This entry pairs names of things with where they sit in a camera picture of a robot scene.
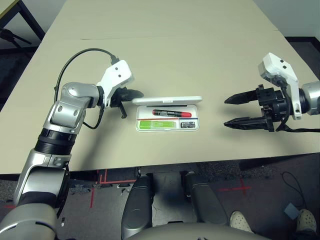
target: person's foot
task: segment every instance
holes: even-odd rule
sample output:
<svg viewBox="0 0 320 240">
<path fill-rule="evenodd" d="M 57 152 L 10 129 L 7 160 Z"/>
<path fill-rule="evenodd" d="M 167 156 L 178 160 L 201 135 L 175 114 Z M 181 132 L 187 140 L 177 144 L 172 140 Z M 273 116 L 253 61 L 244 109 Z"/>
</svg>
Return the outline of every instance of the person's foot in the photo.
<svg viewBox="0 0 320 240">
<path fill-rule="evenodd" d="M 311 230 L 317 231 L 317 223 L 315 216 L 307 209 L 301 209 L 296 220 L 296 231 Z"/>
<path fill-rule="evenodd" d="M 253 233 L 245 216 L 240 211 L 234 211 L 230 216 L 230 227 Z"/>
</svg>

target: beige tabletop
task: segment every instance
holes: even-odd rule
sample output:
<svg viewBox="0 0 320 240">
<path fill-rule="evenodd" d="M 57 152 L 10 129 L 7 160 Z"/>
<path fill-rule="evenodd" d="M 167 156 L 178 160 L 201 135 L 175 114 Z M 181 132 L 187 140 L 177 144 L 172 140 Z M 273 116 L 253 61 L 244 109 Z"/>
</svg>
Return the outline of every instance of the beige tabletop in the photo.
<svg viewBox="0 0 320 240">
<path fill-rule="evenodd" d="M 0 19 L 13 8 L 19 0 L 1 0 L 0 1 Z"/>
<path fill-rule="evenodd" d="M 257 102 L 224 104 L 229 96 L 272 87 L 258 64 L 272 52 L 289 62 L 300 84 L 317 78 L 251 0 L 68 0 L 45 35 L 0 113 L 0 174 L 19 173 L 53 104 L 65 62 L 85 48 L 106 49 L 126 60 L 135 76 L 128 88 L 145 97 L 203 96 L 200 128 L 193 132 L 137 132 L 137 106 L 104 113 L 97 130 L 83 126 L 70 169 L 236 160 L 320 152 L 320 134 L 243 131 L 224 122 L 260 117 Z M 61 85 L 97 83 L 110 59 L 88 52 L 67 69 Z M 98 109 L 87 111 L 94 125 Z M 320 116 L 288 121 L 292 128 L 320 128 Z"/>
</svg>

